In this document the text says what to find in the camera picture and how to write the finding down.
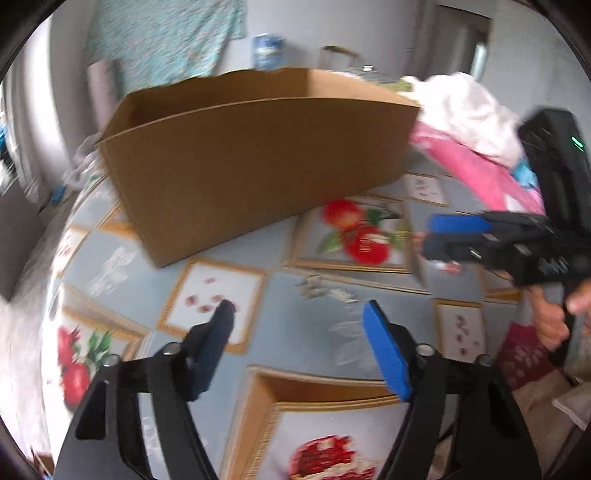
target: plastic bag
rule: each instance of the plastic bag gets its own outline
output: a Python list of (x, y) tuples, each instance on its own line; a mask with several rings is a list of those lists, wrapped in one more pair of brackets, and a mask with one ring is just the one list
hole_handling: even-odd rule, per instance
[(73, 164), (78, 165), (74, 170), (67, 171), (62, 180), (64, 185), (73, 190), (82, 190), (92, 174), (98, 168), (100, 155), (96, 149), (96, 141), (100, 134), (91, 135), (82, 142), (74, 153)]

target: pomegranate print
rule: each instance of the pomegranate print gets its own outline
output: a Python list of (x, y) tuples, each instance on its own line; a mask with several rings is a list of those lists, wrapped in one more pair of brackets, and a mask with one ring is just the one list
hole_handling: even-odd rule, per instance
[(57, 329), (57, 362), (67, 367), (74, 361), (74, 346), (80, 339), (80, 330), (75, 328), (71, 333), (64, 327)]
[(80, 328), (71, 332), (64, 326), (57, 329), (57, 361), (61, 367), (60, 386), (64, 404), (74, 411), (90, 385), (92, 375), (100, 368), (102, 359), (111, 351), (111, 332), (100, 335), (94, 330), (86, 344), (86, 355), (80, 346)]
[(343, 251), (358, 264), (379, 265), (392, 251), (405, 249), (407, 236), (402, 216), (388, 203), (379, 206), (340, 199), (324, 206), (322, 219), (334, 230), (318, 247), (320, 253)]
[(345, 251), (361, 264), (379, 265), (390, 256), (390, 243), (377, 227), (366, 225), (346, 236)]
[(349, 230), (361, 221), (363, 211), (351, 200), (335, 200), (324, 206), (323, 218), (338, 230)]
[(74, 410), (81, 402), (90, 385), (90, 372), (84, 364), (71, 364), (61, 375), (61, 386), (64, 391), (64, 403)]
[(373, 480), (376, 462), (357, 459), (348, 436), (331, 435), (300, 446), (290, 461), (292, 480)]

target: pink cloth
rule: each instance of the pink cloth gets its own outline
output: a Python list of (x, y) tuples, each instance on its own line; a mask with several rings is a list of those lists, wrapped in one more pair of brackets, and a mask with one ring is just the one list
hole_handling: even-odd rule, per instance
[(417, 122), (410, 141), (470, 188), (490, 210), (507, 210), (509, 196), (529, 213), (544, 213), (537, 190), (525, 190), (505, 167), (474, 153), (439, 130)]

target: blue fabric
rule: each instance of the blue fabric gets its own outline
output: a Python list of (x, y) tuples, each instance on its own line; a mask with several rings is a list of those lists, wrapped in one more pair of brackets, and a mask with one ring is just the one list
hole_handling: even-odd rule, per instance
[(536, 189), (538, 187), (538, 177), (531, 171), (530, 163), (521, 158), (517, 166), (511, 172), (511, 176), (525, 189)]
[(120, 94), (213, 73), (228, 40), (244, 37), (245, 0), (99, 0), (86, 66), (115, 63)]

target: screw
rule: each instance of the screw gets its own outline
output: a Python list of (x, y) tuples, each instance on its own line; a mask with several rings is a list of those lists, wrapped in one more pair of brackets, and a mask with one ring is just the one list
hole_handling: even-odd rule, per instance
[(492, 367), (492, 358), (489, 355), (478, 355), (476, 363), (482, 367)]
[(417, 345), (417, 354), (420, 356), (433, 356), (435, 355), (435, 349), (427, 343), (419, 343)]
[(114, 367), (121, 362), (121, 357), (116, 353), (112, 353), (103, 358), (103, 365), (105, 367)]
[(482, 255), (480, 253), (478, 253), (476, 250), (474, 250), (473, 248), (470, 248), (470, 255), (477, 258), (478, 260), (482, 260)]
[(178, 342), (170, 342), (164, 345), (164, 355), (176, 355), (181, 351), (181, 344)]

